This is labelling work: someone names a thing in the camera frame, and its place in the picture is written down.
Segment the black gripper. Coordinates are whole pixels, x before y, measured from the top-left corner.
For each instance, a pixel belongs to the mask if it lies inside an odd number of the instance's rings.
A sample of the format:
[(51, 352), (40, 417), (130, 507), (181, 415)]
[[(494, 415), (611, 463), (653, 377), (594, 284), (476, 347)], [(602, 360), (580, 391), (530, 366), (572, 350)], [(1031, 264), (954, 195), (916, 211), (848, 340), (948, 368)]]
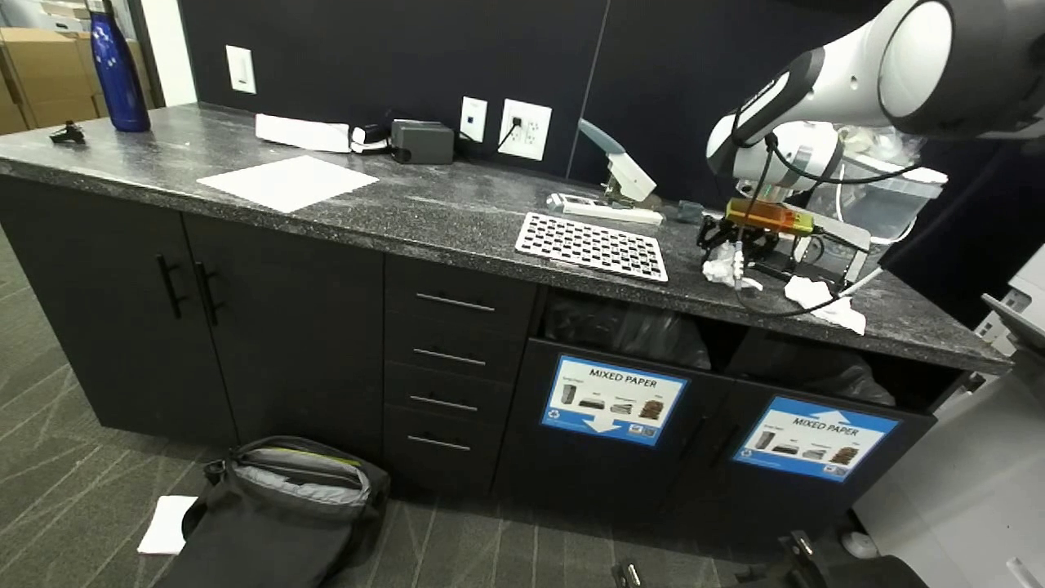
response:
[(733, 223), (704, 225), (696, 244), (712, 256), (718, 244), (739, 244), (749, 260), (771, 257), (787, 242), (787, 233), (749, 230)]

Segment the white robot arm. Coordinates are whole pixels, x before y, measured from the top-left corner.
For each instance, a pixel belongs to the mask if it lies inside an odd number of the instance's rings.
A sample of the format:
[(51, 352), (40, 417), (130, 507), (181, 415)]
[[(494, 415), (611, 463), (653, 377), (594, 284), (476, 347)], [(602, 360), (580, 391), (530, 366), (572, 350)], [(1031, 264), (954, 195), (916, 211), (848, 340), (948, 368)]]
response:
[(721, 113), (710, 169), (891, 249), (948, 185), (921, 144), (1041, 136), (1041, 46), (1045, 0), (890, 0)]

